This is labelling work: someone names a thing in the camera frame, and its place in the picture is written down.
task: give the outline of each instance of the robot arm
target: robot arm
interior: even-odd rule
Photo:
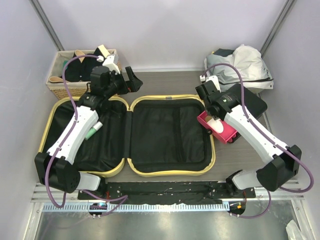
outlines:
[[[238,194],[246,188],[261,186],[273,192],[298,173],[299,164],[276,145],[287,149],[298,159],[301,158],[301,150],[296,145],[288,147],[286,143],[277,139],[245,108],[250,121],[260,129],[258,131],[247,119],[241,102],[232,92],[219,92],[212,81],[201,84],[196,90],[204,101],[208,114],[225,121],[236,129],[265,163],[261,169],[240,170],[229,176],[226,182],[231,193]],[[274,143],[268,141],[264,135],[272,139]]]
[[[125,81],[116,62],[116,56],[109,55],[102,66],[97,66],[92,70],[90,92],[85,92],[77,102],[77,120],[74,114],[54,145],[47,152],[39,152],[36,155],[34,161],[42,184],[45,184],[48,162],[54,156],[55,151],[60,148],[50,168],[49,186],[66,193],[72,193],[75,190],[104,192],[105,181],[99,176],[79,172],[73,164],[84,139],[88,139],[92,132],[96,132],[102,126],[99,118],[108,110],[109,98],[115,94],[137,92],[143,84],[135,76],[131,67],[125,68],[129,78],[129,81]]]

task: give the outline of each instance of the black mounting plate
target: black mounting plate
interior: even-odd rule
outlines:
[[[255,198],[253,188],[244,190],[246,198]],[[125,204],[172,205],[172,204],[221,204],[222,199],[243,199],[244,194],[235,196],[227,191],[225,182],[217,181],[161,181],[161,182],[108,182],[107,196],[116,199],[128,195]],[[85,193],[78,194],[79,200],[92,200]]]

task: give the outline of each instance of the open suitcase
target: open suitcase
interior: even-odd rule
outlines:
[[[197,121],[205,110],[197,95],[142,96],[131,106],[113,96],[110,102],[103,127],[84,140],[76,154],[73,165],[79,171],[112,177],[127,160],[143,177],[197,176],[214,165],[213,136]],[[54,105],[39,152],[58,140],[73,114],[69,98]]]

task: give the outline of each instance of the yellow suitcase trim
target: yellow suitcase trim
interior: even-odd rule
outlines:
[[[181,94],[181,95],[149,95],[149,96],[141,96],[135,99],[131,106],[130,111],[134,111],[135,106],[137,103],[139,103],[142,100],[178,100],[178,99],[195,99],[201,102],[204,105],[204,102],[198,97],[198,95],[194,94]],[[156,172],[141,172],[137,170],[132,163],[131,158],[127,158],[127,161],[129,163],[130,168],[138,175],[142,177],[157,177],[157,176],[168,176],[168,175],[189,175],[189,176],[199,176],[207,171],[209,171],[216,162],[216,151],[215,151],[215,143],[214,143],[214,137],[210,135],[210,141],[211,141],[211,152],[212,152],[212,158],[210,164],[201,171],[185,171],[185,170],[168,170],[168,171],[156,171]]]
[[[75,96],[73,97],[73,100],[77,101],[79,100],[79,96]],[[122,103],[124,103],[124,105],[126,106],[126,110],[128,111],[129,110],[129,105],[128,103],[126,102],[126,100],[124,100],[123,98],[121,97],[118,97],[118,96],[112,96],[110,98],[111,101],[120,101]],[[50,112],[50,115],[49,115],[49,119],[48,119],[48,122],[46,123],[46,126],[45,126],[45,129],[44,129],[44,134],[42,136],[42,139],[41,139],[41,143],[40,143],[40,146],[39,146],[39,149],[38,149],[38,152],[42,152],[43,149],[44,149],[44,146],[45,146],[45,142],[46,142],[46,139],[47,139],[47,136],[48,136],[48,132],[49,132],[49,128],[51,126],[51,122],[52,122],[52,119],[54,118],[54,114],[57,110],[57,108],[67,102],[67,101],[70,101],[70,98],[69,97],[65,97],[59,101],[57,101],[51,112]],[[120,171],[122,170],[122,168],[124,167],[125,165],[125,161],[126,159],[125,158],[122,158],[121,162],[119,163],[118,166],[116,166],[114,169],[110,170],[110,171],[81,171],[82,173],[89,173],[89,174],[95,174],[95,175],[99,175],[101,177],[105,177],[105,178],[111,178],[115,175],[117,175],[118,173],[120,173]]]

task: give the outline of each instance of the pink box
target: pink box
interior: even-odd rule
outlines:
[[[222,142],[224,144],[226,144],[227,142],[232,143],[233,138],[236,137],[237,131],[232,126],[228,125],[224,121],[221,121],[222,125],[223,125],[223,132],[217,133],[207,124],[207,122],[206,122],[207,116],[208,116],[207,112],[204,111],[199,116],[197,116],[198,122],[202,126],[204,126],[206,129],[208,129],[208,131],[212,132],[212,135],[215,136],[220,142]]]

